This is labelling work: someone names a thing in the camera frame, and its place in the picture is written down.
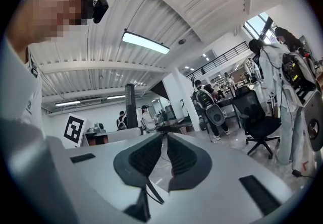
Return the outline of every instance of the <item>glossy floor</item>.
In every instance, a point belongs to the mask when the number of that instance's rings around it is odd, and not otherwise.
[[[244,134],[243,129],[239,129],[239,126],[235,119],[227,120],[227,124],[229,126],[231,134],[229,136],[225,135],[225,132],[219,127],[219,132],[221,136],[221,140],[217,141],[215,145],[223,145],[228,146],[237,150],[242,151],[243,153],[247,154],[247,152],[254,146],[254,142],[249,142],[246,144],[246,136]],[[271,136],[279,136],[279,129],[274,132]],[[209,135],[207,131],[201,132],[190,132],[188,133],[190,136],[194,136],[197,139],[202,139],[206,142],[209,142]],[[275,175],[280,177],[284,182],[292,189],[293,192],[300,190],[306,182],[309,182],[311,178],[306,177],[295,177],[292,175],[292,163],[288,165],[281,165],[276,160],[276,154],[279,149],[279,144],[276,140],[269,141],[268,145],[270,146],[271,150],[274,153],[272,159],[268,159],[269,153],[267,152],[264,146],[259,146],[251,155],[254,160],[258,163],[263,165],[265,168],[269,169]],[[149,176],[150,180],[156,183],[159,187],[164,190],[168,190],[168,184],[170,179],[172,178],[171,175],[171,163],[168,161],[169,158],[167,156],[167,139],[163,139],[163,147],[161,149],[161,157],[158,160],[153,172]],[[299,151],[298,151],[298,159],[294,162],[294,168],[301,171],[303,175],[312,175],[313,170],[313,158],[312,153],[309,150],[307,143],[302,142]]]

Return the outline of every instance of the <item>black pillar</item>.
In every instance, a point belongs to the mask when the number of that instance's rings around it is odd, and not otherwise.
[[[138,127],[135,86],[133,84],[126,85],[126,110],[128,129]]]

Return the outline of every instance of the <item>black office chair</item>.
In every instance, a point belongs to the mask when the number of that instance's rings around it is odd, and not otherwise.
[[[248,152],[248,155],[262,144],[270,153],[268,158],[272,159],[273,152],[266,142],[271,140],[278,140],[280,142],[280,137],[267,138],[267,136],[279,128],[281,120],[279,118],[265,116],[265,112],[254,90],[246,90],[245,87],[239,89],[236,91],[236,97],[233,98],[232,102],[241,114],[240,119],[246,135],[250,134],[252,136],[247,137],[246,144],[249,141],[257,142]]]

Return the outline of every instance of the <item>white corrugated ceiling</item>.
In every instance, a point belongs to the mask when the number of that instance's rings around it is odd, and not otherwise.
[[[92,90],[125,87],[127,83],[149,86],[161,78],[171,63],[185,53],[208,45],[233,26],[248,19],[245,0],[107,0],[109,10],[99,24],[92,21],[56,42],[30,46],[44,69],[43,96],[55,96]],[[264,0],[252,0],[257,14]],[[168,55],[124,43],[124,29],[162,42],[171,48]],[[178,45],[185,38],[184,45]],[[86,65],[77,70],[80,61],[115,62],[121,67],[93,69]],[[69,68],[61,65],[69,62]],[[46,66],[53,66],[46,72]],[[149,69],[134,69],[134,65]]]

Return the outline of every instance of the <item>fluorescent light panel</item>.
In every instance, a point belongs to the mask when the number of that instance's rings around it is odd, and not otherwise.
[[[58,104],[55,104],[55,106],[75,105],[75,104],[79,104],[79,103],[81,103],[81,101],[70,101],[70,102],[58,103]]]
[[[148,38],[145,38],[143,36],[139,36],[136,34],[133,34],[131,32],[125,31],[122,36],[122,41],[131,43],[131,44],[136,44],[142,47],[149,48],[151,50],[155,50],[157,52],[161,52],[163,54],[167,54],[170,49],[162,44],[158,44],[155,41],[152,41]]]
[[[107,99],[115,99],[115,98],[122,98],[122,97],[126,97],[126,95],[107,97]]]

